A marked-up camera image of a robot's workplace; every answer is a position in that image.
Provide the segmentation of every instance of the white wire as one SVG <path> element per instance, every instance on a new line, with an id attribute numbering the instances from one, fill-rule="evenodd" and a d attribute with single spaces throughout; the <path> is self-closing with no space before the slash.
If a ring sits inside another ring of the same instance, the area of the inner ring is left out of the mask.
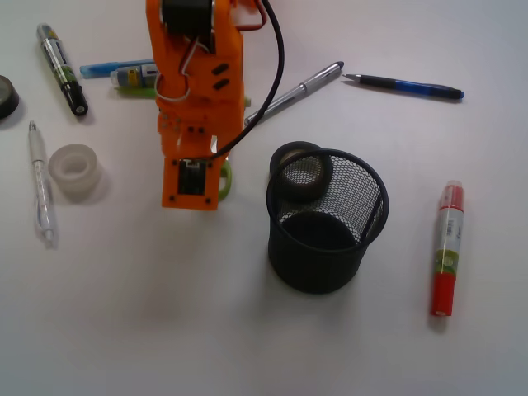
<path id="1" fill-rule="evenodd" d="M 197 46 L 198 46 L 198 38 L 195 39 L 194 44 L 192 45 L 192 48 L 191 48 L 191 52 L 189 53 L 189 56 L 187 57 L 185 63 L 183 64 L 183 67 L 181 68 L 181 74 L 185 76 L 186 80 L 189 78 L 189 74 L 187 74 L 187 67 L 189 66 L 189 63 L 191 62 L 191 59 L 196 52 Z M 158 97 L 161 97 L 164 101 L 171 101 L 171 102 L 185 101 L 191 94 L 191 89 L 187 88 L 187 92 L 182 97 L 165 97 L 158 91 L 158 83 L 161 77 L 162 77 L 162 74 L 158 73 L 158 76 L 156 77 L 156 81 L 154 82 L 154 91 L 156 92 L 156 95 Z"/>
<path id="2" fill-rule="evenodd" d="M 191 39 L 189 37 L 187 37 L 186 35 L 183 36 L 183 38 L 185 39 L 185 41 L 187 43 L 190 43 L 191 42 Z M 207 45 L 204 45 L 204 44 L 201 44 L 199 41 L 198 41 L 198 46 L 200 48 L 202 48 L 207 54 L 210 54 L 211 51 L 209 51 L 209 48 L 207 48 Z"/>

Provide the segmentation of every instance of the red cap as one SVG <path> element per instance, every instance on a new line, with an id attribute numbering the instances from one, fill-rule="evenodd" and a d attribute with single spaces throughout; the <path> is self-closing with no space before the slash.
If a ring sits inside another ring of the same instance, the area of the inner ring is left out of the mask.
<path id="1" fill-rule="evenodd" d="M 455 276 L 447 273 L 435 274 L 432 292 L 431 315 L 451 316 L 453 294 L 455 293 Z"/>
<path id="2" fill-rule="evenodd" d="M 464 188 L 462 183 L 450 180 L 445 186 L 440 199 L 440 209 L 455 208 L 464 211 Z"/>

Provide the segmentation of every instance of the black cable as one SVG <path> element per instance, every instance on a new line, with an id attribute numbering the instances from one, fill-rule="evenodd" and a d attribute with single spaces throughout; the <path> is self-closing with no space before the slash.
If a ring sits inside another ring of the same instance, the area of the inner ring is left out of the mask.
<path id="1" fill-rule="evenodd" d="M 243 129 L 243 131 L 240 133 L 239 136 L 237 136 L 231 142 L 223 146 L 223 148 L 219 149 L 219 151 L 216 154 L 213 154 L 213 156 L 210 157 L 209 159 L 220 158 L 223 155 L 227 154 L 229 151 L 233 149 L 234 146 L 239 144 L 240 141 L 249 134 L 249 132 L 252 131 L 255 125 L 257 125 L 258 122 L 264 116 L 264 113 L 266 112 L 268 106 L 273 101 L 273 98 L 275 97 L 275 94 L 277 93 L 277 89 L 279 88 L 279 84 L 281 83 L 282 73 L 284 72 L 284 63 L 285 63 L 284 40 L 282 39 L 281 26 L 279 25 L 279 21 L 277 20 L 277 17 L 275 13 L 273 12 L 273 8 L 271 8 L 270 2 L 268 0 L 262 0 L 262 5 L 266 9 L 267 15 L 270 17 L 270 22 L 271 22 L 271 25 L 273 26 L 273 31 L 275 32 L 275 36 L 277 39 L 277 48 L 279 50 L 279 64 L 277 66 L 277 74 L 275 76 L 275 80 L 273 81 L 273 84 L 271 85 L 270 93 L 267 94 L 267 98 L 262 104 L 261 110 L 258 111 L 257 115 L 255 115 L 255 117 L 251 120 L 251 122 L 247 124 L 246 128 Z"/>

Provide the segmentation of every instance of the clear tape roll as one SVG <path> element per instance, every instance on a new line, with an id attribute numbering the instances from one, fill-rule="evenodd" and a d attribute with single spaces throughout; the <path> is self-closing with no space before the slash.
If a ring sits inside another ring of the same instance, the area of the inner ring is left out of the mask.
<path id="1" fill-rule="evenodd" d="M 60 190 L 69 194 L 91 191 L 102 175 L 97 155 L 84 144 L 70 144 L 58 149 L 51 156 L 48 169 Z"/>

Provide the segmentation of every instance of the black mesh pencil holder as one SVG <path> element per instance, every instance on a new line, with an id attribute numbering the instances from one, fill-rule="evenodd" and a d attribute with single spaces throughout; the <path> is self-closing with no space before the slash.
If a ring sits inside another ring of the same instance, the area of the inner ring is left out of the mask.
<path id="1" fill-rule="evenodd" d="M 313 294 L 333 292 L 352 279 L 389 215 L 387 191 L 374 169 L 328 149 L 282 163 L 266 202 L 271 265 L 286 284 Z"/>

